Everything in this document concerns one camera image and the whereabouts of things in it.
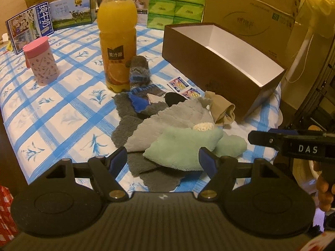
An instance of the plastic wrap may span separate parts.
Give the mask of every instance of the plastic wrap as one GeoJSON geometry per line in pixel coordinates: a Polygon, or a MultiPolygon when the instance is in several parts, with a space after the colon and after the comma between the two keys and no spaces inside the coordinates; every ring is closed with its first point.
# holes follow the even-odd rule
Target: plastic wrap
{"type": "Polygon", "coordinates": [[[312,27],[315,33],[323,37],[332,37],[335,24],[335,0],[302,0],[296,21],[312,27]]]}

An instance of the metal screw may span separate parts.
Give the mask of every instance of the metal screw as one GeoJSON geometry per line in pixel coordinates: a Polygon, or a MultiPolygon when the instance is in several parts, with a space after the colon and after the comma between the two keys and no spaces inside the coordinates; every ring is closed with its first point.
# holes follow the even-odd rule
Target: metal screw
{"type": "Polygon", "coordinates": [[[125,195],[126,195],[126,193],[124,191],[121,191],[121,190],[114,190],[114,191],[111,191],[109,193],[109,196],[111,198],[114,198],[114,199],[121,199],[125,195]]]}
{"type": "Polygon", "coordinates": [[[213,199],[217,197],[217,193],[214,190],[204,190],[200,193],[200,195],[206,199],[213,199]]]}

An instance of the pink cup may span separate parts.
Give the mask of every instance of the pink cup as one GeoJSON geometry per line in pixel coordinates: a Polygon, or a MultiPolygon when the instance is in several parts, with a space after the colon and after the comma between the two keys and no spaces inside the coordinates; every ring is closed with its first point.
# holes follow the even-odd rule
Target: pink cup
{"type": "Polygon", "coordinates": [[[38,85],[45,86],[58,77],[59,71],[49,46],[48,37],[34,40],[24,46],[23,51],[38,85]]]}

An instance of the blue checkered pattern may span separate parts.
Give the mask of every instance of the blue checkered pattern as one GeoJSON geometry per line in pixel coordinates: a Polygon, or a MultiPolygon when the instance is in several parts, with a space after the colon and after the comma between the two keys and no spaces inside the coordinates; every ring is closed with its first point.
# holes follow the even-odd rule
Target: blue checkered pattern
{"type": "MultiPolygon", "coordinates": [[[[151,79],[166,92],[167,81],[182,76],[161,56],[163,31],[137,26],[137,53],[148,59],[151,79]]],[[[105,86],[97,25],[79,26],[56,31],[49,39],[60,76],[40,87],[23,54],[0,56],[0,104],[5,128],[20,167],[31,183],[61,158],[86,162],[90,157],[109,155],[116,148],[110,136],[119,123],[118,112],[105,86]]],[[[266,131],[278,120],[280,86],[243,124],[235,122],[228,134],[247,140],[251,130],[266,131]]],[[[239,161],[254,158],[271,160],[271,148],[248,144],[239,161]]],[[[133,178],[126,165],[117,180],[129,193],[147,190],[143,181],[133,178]]],[[[208,182],[205,173],[192,173],[182,180],[176,191],[199,192],[208,182]]],[[[90,186],[88,180],[79,183],[90,186]]]]}

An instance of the beige fabric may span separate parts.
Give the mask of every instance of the beige fabric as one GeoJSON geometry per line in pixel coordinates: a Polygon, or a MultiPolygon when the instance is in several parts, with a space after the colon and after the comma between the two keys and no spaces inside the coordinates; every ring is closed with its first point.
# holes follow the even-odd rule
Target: beige fabric
{"type": "Polygon", "coordinates": [[[209,106],[213,120],[217,125],[230,124],[235,120],[235,105],[229,102],[221,95],[211,91],[205,92],[205,98],[211,99],[213,102],[209,106]]]}

